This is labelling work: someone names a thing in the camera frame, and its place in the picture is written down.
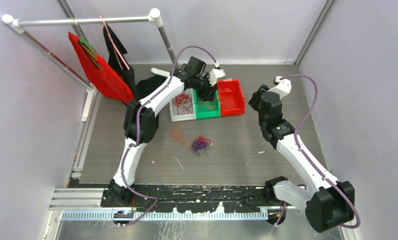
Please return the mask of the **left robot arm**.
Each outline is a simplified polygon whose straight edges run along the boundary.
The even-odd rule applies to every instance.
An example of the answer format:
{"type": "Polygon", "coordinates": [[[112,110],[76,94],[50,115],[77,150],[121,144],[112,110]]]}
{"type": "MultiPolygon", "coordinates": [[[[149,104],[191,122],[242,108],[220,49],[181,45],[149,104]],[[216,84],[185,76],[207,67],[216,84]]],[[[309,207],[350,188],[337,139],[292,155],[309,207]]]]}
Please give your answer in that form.
{"type": "Polygon", "coordinates": [[[145,147],[156,135],[158,115],[163,107],[187,89],[195,90],[203,101],[214,100],[217,80],[226,75],[217,61],[214,65],[210,72],[205,72],[206,63],[191,57],[188,63],[176,67],[149,95],[128,103],[123,123],[124,150],[118,169],[103,192],[112,205],[126,207],[132,202],[136,169],[145,147]]]}

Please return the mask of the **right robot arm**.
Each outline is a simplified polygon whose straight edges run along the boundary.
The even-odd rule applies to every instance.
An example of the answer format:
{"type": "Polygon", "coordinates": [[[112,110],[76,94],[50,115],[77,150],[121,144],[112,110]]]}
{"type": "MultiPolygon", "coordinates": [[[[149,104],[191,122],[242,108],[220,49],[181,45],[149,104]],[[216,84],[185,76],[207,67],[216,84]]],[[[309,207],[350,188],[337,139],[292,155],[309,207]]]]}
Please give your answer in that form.
{"type": "Polygon", "coordinates": [[[353,185],[339,181],[306,148],[295,128],[283,118],[280,94],[263,84],[248,104],[258,113],[263,138],[289,161],[305,184],[300,187],[284,176],[267,180],[263,190],[266,202],[294,206],[318,233],[357,220],[353,185]]]}

